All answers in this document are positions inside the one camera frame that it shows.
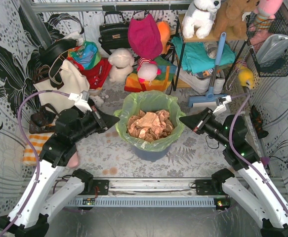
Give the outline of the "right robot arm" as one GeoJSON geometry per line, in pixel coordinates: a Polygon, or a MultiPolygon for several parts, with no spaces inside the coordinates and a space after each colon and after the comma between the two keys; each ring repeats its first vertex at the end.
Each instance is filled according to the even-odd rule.
{"type": "Polygon", "coordinates": [[[224,146],[225,160],[251,188],[245,188],[233,172],[224,168],[211,176],[216,193],[234,199],[255,220],[264,237],[288,237],[288,202],[277,189],[261,158],[246,141],[247,127],[242,117],[230,115],[219,123],[214,112],[181,117],[180,121],[194,133],[207,134],[224,146]]]}

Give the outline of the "green trash bag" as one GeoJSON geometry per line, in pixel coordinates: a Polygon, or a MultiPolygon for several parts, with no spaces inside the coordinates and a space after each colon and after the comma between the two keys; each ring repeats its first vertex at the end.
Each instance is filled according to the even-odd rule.
{"type": "Polygon", "coordinates": [[[122,109],[114,112],[114,115],[120,118],[120,121],[116,123],[117,133],[123,140],[140,150],[148,152],[165,150],[179,139],[185,128],[185,125],[179,120],[185,114],[181,111],[177,100],[177,97],[166,95],[156,90],[129,94],[123,101],[122,109]],[[169,120],[173,126],[172,132],[167,137],[154,141],[145,141],[129,134],[128,121],[131,117],[137,116],[141,112],[153,113],[161,110],[169,112],[169,120]]]}

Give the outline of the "blue trash bin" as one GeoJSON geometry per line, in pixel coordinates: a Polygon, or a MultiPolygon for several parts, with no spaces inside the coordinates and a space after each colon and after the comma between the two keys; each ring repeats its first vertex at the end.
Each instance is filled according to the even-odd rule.
{"type": "Polygon", "coordinates": [[[131,150],[133,153],[138,156],[140,159],[150,162],[156,162],[160,160],[161,158],[165,157],[167,153],[169,152],[171,146],[168,146],[166,149],[160,152],[151,152],[151,151],[145,151],[141,150],[139,148],[136,148],[134,146],[131,146],[131,150]]]}

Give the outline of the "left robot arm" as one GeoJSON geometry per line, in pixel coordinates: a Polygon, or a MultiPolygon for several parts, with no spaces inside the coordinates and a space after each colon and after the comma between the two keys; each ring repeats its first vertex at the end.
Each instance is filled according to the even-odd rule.
{"type": "Polygon", "coordinates": [[[104,133],[120,119],[96,107],[85,113],[71,108],[63,110],[55,122],[55,133],[45,142],[39,164],[24,194],[14,209],[0,217],[0,236],[43,237],[50,222],[81,193],[93,190],[93,175],[77,169],[66,184],[51,197],[52,184],[76,153],[76,143],[93,133],[104,133]]]}

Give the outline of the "blue floor squeegee mop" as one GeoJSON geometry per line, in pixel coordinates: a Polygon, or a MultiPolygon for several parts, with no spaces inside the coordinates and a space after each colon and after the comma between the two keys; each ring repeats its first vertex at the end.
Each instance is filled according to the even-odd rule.
{"type": "Polygon", "coordinates": [[[192,97],[190,97],[188,100],[188,106],[189,107],[193,108],[193,107],[213,107],[213,106],[215,106],[215,108],[216,108],[216,102],[215,102],[216,98],[226,96],[224,94],[213,94],[214,82],[215,82],[217,70],[219,68],[219,64],[221,61],[226,36],[227,36],[226,32],[223,32],[219,38],[217,55],[216,55],[216,59],[215,59],[215,67],[214,67],[213,73],[211,75],[210,85],[209,85],[208,91],[206,92],[205,96],[192,96],[192,97]]]}

